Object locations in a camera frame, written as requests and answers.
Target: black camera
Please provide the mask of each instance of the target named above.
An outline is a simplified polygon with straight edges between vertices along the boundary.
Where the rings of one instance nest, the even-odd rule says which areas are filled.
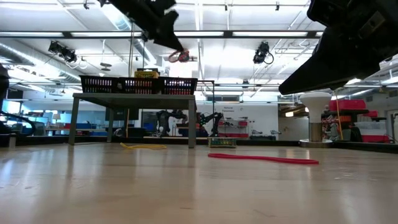
[[[268,54],[269,54],[268,42],[263,41],[263,42],[261,42],[259,48],[256,50],[256,54],[254,55],[253,62],[256,64],[265,62]]]

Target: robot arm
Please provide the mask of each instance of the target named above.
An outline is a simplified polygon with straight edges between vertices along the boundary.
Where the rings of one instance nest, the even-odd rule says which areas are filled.
[[[224,117],[223,113],[213,113],[209,116],[205,116],[204,114],[200,115],[200,126],[209,123],[212,119],[214,119],[213,129],[211,129],[210,137],[218,137],[218,122]]]
[[[307,16],[326,26],[312,57],[281,86],[283,95],[342,87],[398,54],[398,2],[311,0]]]
[[[161,137],[168,136],[168,132],[170,131],[169,127],[169,119],[170,117],[182,119],[182,123],[187,121],[187,115],[185,115],[182,110],[173,110],[171,113],[167,110],[162,110],[156,113],[157,122],[159,124],[159,132]]]
[[[101,7],[112,4],[142,29],[144,40],[154,40],[155,44],[183,51],[180,41],[174,34],[174,22],[178,13],[170,7],[175,0],[98,0]]]

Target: red rubber tube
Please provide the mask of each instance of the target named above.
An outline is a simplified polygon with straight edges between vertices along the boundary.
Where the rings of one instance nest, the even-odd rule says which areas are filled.
[[[319,164],[319,161],[313,159],[288,159],[288,158],[267,157],[267,156],[238,156],[238,155],[229,155],[223,153],[209,153],[208,157],[219,158],[219,159],[255,159],[255,160],[283,162],[289,164],[302,164],[302,165]]]

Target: workbench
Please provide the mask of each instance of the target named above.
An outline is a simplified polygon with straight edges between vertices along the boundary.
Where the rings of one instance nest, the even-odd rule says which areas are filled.
[[[141,95],[125,93],[74,93],[69,144],[75,144],[76,122],[80,100],[109,108],[109,127],[113,127],[114,109],[188,110],[188,147],[196,144],[195,95]],[[108,128],[107,142],[112,140],[112,128]]]

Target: yellow cable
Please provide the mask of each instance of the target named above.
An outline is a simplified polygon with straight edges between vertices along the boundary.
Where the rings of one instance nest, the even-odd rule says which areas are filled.
[[[338,97],[337,97],[337,93],[336,92],[335,92],[335,96],[336,96],[336,106],[337,106],[338,127],[340,129],[340,138],[341,138],[341,140],[344,140],[343,139],[343,130],[341,128],[340,109],[338,107]]]
[[[152,149],[152,150],[162,150],[167,149],[166,146],[163,145],[155,145],[155,144],[146,144],[146,145],[138,145],[138,146],[127,146],[124,143],[120,143],[120,145],[125,149]]]

